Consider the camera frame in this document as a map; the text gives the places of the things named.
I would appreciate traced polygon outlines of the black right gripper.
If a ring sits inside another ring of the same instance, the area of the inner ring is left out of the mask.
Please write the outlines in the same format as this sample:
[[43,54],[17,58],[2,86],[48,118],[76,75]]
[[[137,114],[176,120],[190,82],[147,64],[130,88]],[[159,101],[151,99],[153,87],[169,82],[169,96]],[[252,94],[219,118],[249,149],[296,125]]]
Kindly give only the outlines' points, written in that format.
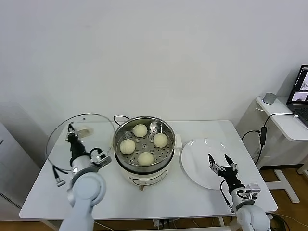
[[225,168],[223,170],[222,166],[217,164],[212,157],[212,155],[209,153],[208,154],[209,158],[209,163],[210,163],[210,168],[214,172],[218,172],[218,175],[223,177],[229,187],[229,191],[233,191],[237,188],[242,187],[242,182],[237,178],[237,173],[238,173],[238,167],[237,163],[233,162],[233,160],[225,154],[225,159],[227,163],[229,164],[230,168]]

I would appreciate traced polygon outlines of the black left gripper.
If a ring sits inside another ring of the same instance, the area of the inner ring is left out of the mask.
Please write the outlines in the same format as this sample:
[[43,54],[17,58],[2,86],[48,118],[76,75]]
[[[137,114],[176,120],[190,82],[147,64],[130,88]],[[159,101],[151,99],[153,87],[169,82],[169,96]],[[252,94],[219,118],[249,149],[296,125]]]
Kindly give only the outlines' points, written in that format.
[[76,159],[80,156],[86,155],[85,146],[82,144],[81,140],[78,138],[78,132],[75,128],[69,123],[67,128],[66,140],[70,143],[70,151],[72,159]]

